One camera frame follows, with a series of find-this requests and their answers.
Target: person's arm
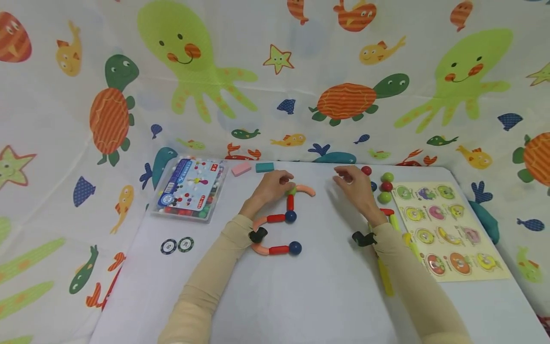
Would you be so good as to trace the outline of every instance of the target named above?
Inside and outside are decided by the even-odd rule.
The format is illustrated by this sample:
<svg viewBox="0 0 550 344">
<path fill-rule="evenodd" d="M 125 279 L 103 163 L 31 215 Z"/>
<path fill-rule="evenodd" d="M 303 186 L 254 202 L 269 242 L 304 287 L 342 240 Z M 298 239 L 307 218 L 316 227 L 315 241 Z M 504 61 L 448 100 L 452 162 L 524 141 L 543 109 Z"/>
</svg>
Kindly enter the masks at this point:
<svg viewBox="0 0 550 344">
<path fill-rule="evenodd" d="M 295 187 L 287 171 L 266 173 L 238 215 L 229 221 L 201 259 L 172 310 L 158 344 L 208 343 L 212 315 L 226 288 L 237 260 L 252 241 L 252 219 L 267 203 Z"/>
<path fill-rule="evenodd" d="M 348 199 L 373 227 L 376 253 L 388 267 L 393 287 L 424 344 L 472 344 L 460 315 L 441 286 L 405 246 L 380 211 L 368 176 L 355 166 L 339 166 L 334 177 Z"/>
</svg>

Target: person's hand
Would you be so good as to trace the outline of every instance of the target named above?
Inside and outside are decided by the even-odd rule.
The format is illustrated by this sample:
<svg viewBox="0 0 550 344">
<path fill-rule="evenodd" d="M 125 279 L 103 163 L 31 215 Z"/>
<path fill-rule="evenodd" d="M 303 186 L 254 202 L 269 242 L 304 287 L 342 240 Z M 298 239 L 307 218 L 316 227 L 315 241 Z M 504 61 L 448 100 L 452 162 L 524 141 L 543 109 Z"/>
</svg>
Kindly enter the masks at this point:
<svg viewBox="0 0 550 344">
<path fill-rule="evenodd" d="M 278 200 L 296 186 L 290 181 L 291 179 L 294 179 L 294 176 L 285 170 L 275 170 L 264 174 L 262 181 L 252 196 L 245 201 L 239 214 L 253 220 L 264 205 Z"/>
<path fill-rule="evenodd" d="M 373 227 L 388 222 L 376 204 L 372 194 L 371 179 L 366 174 L 356 166 L 337 166 L 334 170 L 338 176 L 332 179 Z"/>
</svg>

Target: white table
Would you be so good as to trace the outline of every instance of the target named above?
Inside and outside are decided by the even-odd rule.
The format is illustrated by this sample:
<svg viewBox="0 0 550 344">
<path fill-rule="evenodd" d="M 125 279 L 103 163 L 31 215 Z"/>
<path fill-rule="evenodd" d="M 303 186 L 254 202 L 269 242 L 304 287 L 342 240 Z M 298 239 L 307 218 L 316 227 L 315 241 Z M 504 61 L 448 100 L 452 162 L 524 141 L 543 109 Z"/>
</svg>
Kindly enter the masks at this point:
<svg viewBox="0 0 550 344">
<path fill-rule="evenodd" d="M 266 225 L 269 235 L 264 243 L 270 247 L 299 241 L 303 251 L 293 257 L 260 256 L 248 250 L 214 315 L 211 343 L 420 342 L 399 298 L 384 294 L 372 249 L 359 249 L 351 241 L 354 231 L 365 232 L 365 221 L 336 190 L 331 179 L 335 165 L 275 164 L 293 173 L 297 183 L 313 187 L 317 195 L 296 194 L 297 221 Z M 372 166 L 372 170 L 372 180 L 378 184 L 384 172 L 392 172 L 396 181 L 445 181 L 460 190 L 441 167 Z M 254 168 L 237 178 L 229 172 L 209 225 L 147 213 L 91 343 L 156 343 L 193 268 L 261 177 Z M 384 207 L 396 209 L 393 202 Z M 284 211 L 283 199 L 263 213 Z M 195 241 L 191 251 L 161 254 L 165 239 L 186 236 Z M 515 280 L 442 286 L 475 343 L 548 343 Z"/>
</svg>

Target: pink eraser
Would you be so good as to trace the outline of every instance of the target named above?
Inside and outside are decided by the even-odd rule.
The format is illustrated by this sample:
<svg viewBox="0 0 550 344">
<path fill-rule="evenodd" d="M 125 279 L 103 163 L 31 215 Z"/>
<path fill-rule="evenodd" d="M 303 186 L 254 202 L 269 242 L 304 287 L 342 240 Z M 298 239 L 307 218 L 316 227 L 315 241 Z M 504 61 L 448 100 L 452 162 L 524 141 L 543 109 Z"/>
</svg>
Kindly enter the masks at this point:
<svg viewBox="0 0 550 344">
<path fill-rule="evenodd" d="M 235 177 L 239 177 L 241 174 L 248 172 L 252 169 L 252 166 L 247 162 L 243 162 L 238 164 L 237 166 L 233 167 L 231 169 L 231 172 L 233 172 L 233 175 Z"/>
</svg>

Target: green octopus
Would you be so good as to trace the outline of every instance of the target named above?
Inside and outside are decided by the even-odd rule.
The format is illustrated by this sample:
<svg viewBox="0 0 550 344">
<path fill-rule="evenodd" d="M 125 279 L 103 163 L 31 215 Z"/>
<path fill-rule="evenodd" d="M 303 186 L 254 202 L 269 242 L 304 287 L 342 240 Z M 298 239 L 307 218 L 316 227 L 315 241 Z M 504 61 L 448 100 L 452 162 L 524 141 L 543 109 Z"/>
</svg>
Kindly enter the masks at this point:
<svg viewBox="0 0 550 344">
<path fill-rule="evenodd" d="M 234 81 L 254 82 L 256 74 L 240 68 L 218 68 L 214 62 L 212 42 L 202 20 L 187 6 L 170 0 L 155 0 L 143 6 L 137 15 L 137 28 L 147 48 L 179 80 L 172 96 L 172 111 L 183 114 L 189 97 L 195 99 L 200 117 L 211 122 L 202 94 L 210 97 L 229 118 L 235 113 L 222 98 L 228 91 L 250 111 L 258 108 L 235 85 Z"/>
<path fill-rule="evenodd" d="M 401 116 L 394 126 L 402 128 L 429 112 L 430 114 L 416 128 L 416 132 L 421 133 L 444 107 L 445 127 L 462 102 L 466 103 L 468 117 L 478 119 L 480 109 L 477 99 L 481 95 L 488 92 L 505 92 L 510 88 L 510 84 L 504 81 L 482 83 L 481 79 L 508 51 L 512 36 L 509 29 L 492 29 L 477 32 L 460 40 L 443 56 L 436 68 L 436 93 L 433 98 Z"/>
</svg>

